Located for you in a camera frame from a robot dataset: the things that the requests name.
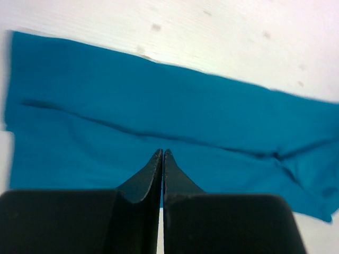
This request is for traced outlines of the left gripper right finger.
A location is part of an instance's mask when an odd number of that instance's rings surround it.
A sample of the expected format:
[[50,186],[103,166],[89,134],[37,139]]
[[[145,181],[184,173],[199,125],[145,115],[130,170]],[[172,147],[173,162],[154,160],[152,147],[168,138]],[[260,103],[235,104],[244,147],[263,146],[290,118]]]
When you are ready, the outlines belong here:
[[208,194],[163,160],[165,253],[305,253],[286,201],[276,195]]

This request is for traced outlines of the blue t shirt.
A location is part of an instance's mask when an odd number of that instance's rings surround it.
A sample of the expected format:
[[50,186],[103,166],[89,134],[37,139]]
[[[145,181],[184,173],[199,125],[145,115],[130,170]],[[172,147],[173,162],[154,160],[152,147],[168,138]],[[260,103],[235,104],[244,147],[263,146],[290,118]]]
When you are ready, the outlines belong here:
[[329,222],[338,104],[75,41],[11,34],[10,189],[114,188],[157,149],[210,193],[269,193]]

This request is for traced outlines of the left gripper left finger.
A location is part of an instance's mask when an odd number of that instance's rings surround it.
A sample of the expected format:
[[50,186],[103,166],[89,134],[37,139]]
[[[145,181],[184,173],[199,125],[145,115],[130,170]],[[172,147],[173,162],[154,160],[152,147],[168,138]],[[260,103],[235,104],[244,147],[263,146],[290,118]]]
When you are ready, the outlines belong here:
[[103,253],[156,253],[163,151],[115,189]]

